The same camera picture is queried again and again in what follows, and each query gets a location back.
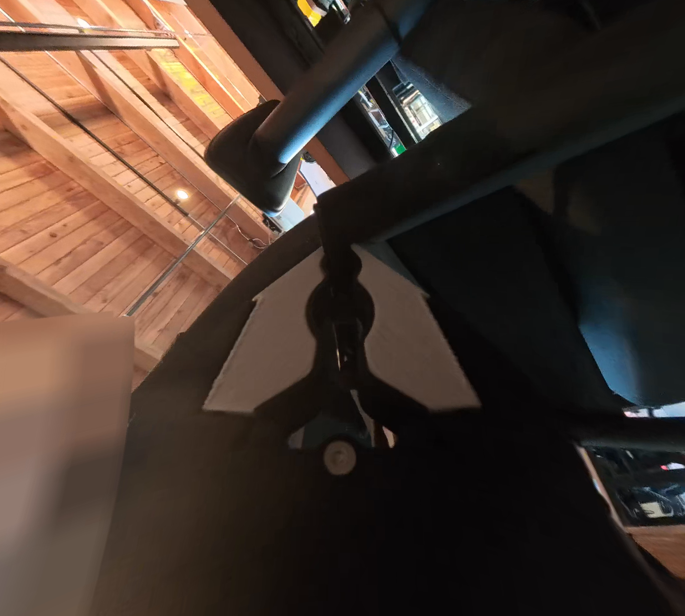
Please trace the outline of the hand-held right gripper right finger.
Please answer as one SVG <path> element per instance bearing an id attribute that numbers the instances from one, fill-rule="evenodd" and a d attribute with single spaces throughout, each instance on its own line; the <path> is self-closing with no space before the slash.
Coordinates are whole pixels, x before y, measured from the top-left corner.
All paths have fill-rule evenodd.
<path id="1" fill-rule="evenodd" d="M 433 419 L 477 414 L 480 398 L 434 317 L 426 293 L 360 245 L 352 251 L 357 280 L 372 305 L 364 337 L 370 374 L 370 414 L 394 432 L 430 425 Z"/>

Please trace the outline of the black mesh office chair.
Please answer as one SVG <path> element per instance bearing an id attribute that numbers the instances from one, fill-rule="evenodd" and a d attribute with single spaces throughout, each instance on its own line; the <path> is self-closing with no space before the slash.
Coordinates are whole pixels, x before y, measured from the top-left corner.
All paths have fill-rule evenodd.
<path id="1" fill-rule="evenodd" d="M 466 108 L 316 205 L 334 390 L 382 424 L 357 244 L 427 294 L 486 410 L 683 402 L 684 0 L 372 0 L 206 162 L 278 212 L 298 150 L 398 54 Z"/>

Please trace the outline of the black ceiling rail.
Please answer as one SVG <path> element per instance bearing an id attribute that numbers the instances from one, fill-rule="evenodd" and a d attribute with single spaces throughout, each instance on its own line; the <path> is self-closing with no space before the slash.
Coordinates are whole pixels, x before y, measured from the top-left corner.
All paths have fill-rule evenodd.
<path id="1" fill-rule="evenodd" d="M 42 22 L 1 22 L 2 53 L 144 51 L 178 48 L 178 39 L 167 31 Z"/>

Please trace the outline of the metal ceiling pipe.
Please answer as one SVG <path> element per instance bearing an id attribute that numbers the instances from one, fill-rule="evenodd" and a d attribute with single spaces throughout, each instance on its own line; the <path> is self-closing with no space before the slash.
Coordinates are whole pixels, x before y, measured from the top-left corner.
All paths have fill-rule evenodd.
<path id="1" fill-rule="evenodd" d="M 242 197 L 240 193 L 236 194 L 231 201 L 228 203 L 227 207 L 224 208 L 217 217 L 204 229 L 201 230 L 199 235 L 193 240 L 193 242 L 188 245 L 185 251 L 179 255 L 164 271 L 159 275 L 157 279 L 151 284 L 151 286 L 131 305 L 131 307 L 124 313 L 125 317 L 132 318 L 147 301 L 155 294 L 155 292 L 162 287 L 168 278 L 170 278 L 176 269 L 185 262 L 190 254 L 194 254 L 197 251 L 198 245 L 207 237 L 209 237 L 213 230 L 218 226 L 222 219 L 227 217 L 229 209 L 235 204 L 237 200 Z"/>

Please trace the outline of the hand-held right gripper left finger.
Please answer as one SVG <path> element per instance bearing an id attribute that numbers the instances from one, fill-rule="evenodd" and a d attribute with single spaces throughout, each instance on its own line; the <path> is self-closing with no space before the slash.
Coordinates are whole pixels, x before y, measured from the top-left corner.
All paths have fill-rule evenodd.
<path id="1" fill-rule="evenodd" d="M 253 309 L 215 378 L 203 411 L 302 430 L 324 410 L 340 367 L 318 247 L 253 298 Z"/>

